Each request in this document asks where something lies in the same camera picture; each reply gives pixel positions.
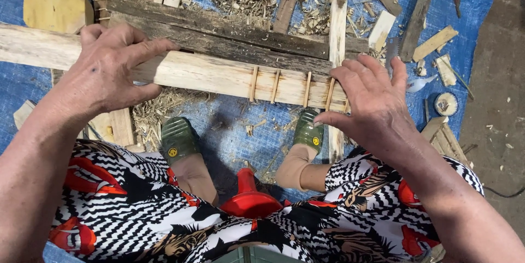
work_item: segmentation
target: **hand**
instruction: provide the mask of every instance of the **hand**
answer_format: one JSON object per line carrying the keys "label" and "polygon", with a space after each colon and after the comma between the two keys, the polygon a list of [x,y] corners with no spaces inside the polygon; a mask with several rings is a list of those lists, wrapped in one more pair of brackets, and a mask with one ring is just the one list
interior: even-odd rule
{"label": "hand", "polygon": [[330,75],[345,90],[351,116],[328,111],[314,119],[338,128],[386,162],[394,152],[401,153],[402,145],[419,137],[405,102],[406,66],[399,58],[393,58],[391,65],[390,81],[387,70],[369,55],[344,60]]}
{"label": "hand", "polygon": [[132,68],[180,46],[168,39],[149,40],[137,28],[94,24],[80,31],[82,52],[76,63],[49,92],[55,107],[86,113],[93,118],[156,98],[161,86],[136,86]]}

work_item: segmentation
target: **concrete floor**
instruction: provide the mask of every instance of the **concrete floor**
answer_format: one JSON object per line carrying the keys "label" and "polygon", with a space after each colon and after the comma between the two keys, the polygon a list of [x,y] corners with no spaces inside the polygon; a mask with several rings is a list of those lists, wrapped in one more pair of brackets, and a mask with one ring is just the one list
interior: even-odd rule
{"label": "concrete floor", "polygon": [[[467,158],[485,186],[517,192],[525,185],[525,0],[494,0],[479,31],[470,87],[476,100],[466,106],[459,142],[479,145]],[[525,242],[525,194],[486,197]]]}

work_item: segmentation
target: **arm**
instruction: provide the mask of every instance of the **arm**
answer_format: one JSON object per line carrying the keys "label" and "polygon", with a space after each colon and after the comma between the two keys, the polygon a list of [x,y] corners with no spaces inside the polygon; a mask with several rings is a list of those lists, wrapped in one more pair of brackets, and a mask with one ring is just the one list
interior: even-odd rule
{"label": "arm", "polygon": [[161,87],[135,86],[131,68],[179,49],[166,39],[150,41],[129,25],[88,26],[81,44],[78,61],[0,156],[0,262],[42,260],[78,133],[102,112],[157,97]]}
{"label": "arm", "polygon": [[406,102],[406,68],[386,69],[368,55],[345,60],[331,75],[343,86],[352,115],[324,112],[316,122],[335,126],[396,169],[425,207],[447,254],[462,262],[525,261],[510,225],[417,131]]}

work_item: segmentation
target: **plastic bottle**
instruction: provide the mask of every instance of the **plastic bottle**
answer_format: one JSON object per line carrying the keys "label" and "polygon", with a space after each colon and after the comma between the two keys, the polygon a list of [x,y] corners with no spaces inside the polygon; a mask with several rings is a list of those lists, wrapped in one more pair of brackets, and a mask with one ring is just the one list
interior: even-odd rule
{"label": "plastic bottle", "polygon": [[418,78],[416,80],[411,80],[406,83],[406,92],[415,93],[421,90],[426,84],[430,83],[437,77],[437,74],[430,78]]}

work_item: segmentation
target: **foot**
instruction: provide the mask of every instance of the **foot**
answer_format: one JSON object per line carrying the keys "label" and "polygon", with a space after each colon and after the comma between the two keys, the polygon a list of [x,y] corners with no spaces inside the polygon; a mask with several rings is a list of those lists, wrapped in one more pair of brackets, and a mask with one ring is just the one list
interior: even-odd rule
{"label": "foot", "polygon": [[301,112],[297,121],[295,135],[293,136],[294,144],[304,144],[315,149],[317,153],[321,150],[323,142],[323,126],[314,127],[313,119],[318,115],[314,110],[305,110]]}
{"label": "foot", "polygon": [[186,118],[176,116],[168,119],[162,126],[161,139],[162,156],[168,165],[187,155],[200,153],[197,137]]}

